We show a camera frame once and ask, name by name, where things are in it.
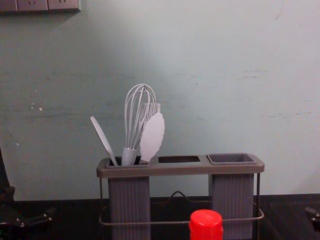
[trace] utensil holder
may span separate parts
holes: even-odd
[[[101,212],[103,212],[102,179],[108,178],[110,223],[100,217],[102,226],[112,227],[112,240],[150,240],[151,225],[187,224],[150,221],[150,176],[202,175],[209,177],[211,206],[223,219],[224,239],[251,239],[256,220],[259,239],[260,173],[265,164],[247,153],[154,157],[148,165],[113,166],[102,159],[97,167],[100,179]],[[253,210],[254,174],[257,174],[256,211]]]

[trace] whisk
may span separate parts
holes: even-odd
[[[121,165],[130,166],[135,163],[144,125],[158,112],[160,104],[156,103],[156,94],[149,85],[138,84],[129,90],[124,104],[125,146]]]

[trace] white spoon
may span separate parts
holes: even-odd
[[[97,120],[95,119],[94,116],[90,117],[91,122],[93,123],[93,126],[96,130],[96,132],[98,133],[101,142],[105,148],[105,150],[107,151],[107,153],[109,154],[111,161],[113,162],[113,165],[118,166],[117,160],[115,158],[114,152],[111,149],[111,146],[106,138],[106,135],[104,133],[104,131],[102,130],[102,128],[100,127],[99,123],[97,122]]]
[[[144,126],[140,140],[140,163],[149,163],[156,155],[164,139],[164,134],[165,120],[163,115],[158,112],[153,115]]]

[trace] power socket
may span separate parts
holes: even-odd
[[[81,0],[47,0],[49,10],[74,10],[81,9]]]
[[[2,12],[17,12],[17,0],[0,0],[0,13]]]
[[[47,11],[47,0],[17,0],[19,12]]]

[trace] red bottle cap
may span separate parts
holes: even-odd
[[[197,210],[190,217],[190,240],[223,240],[222,217],[212,210]]]

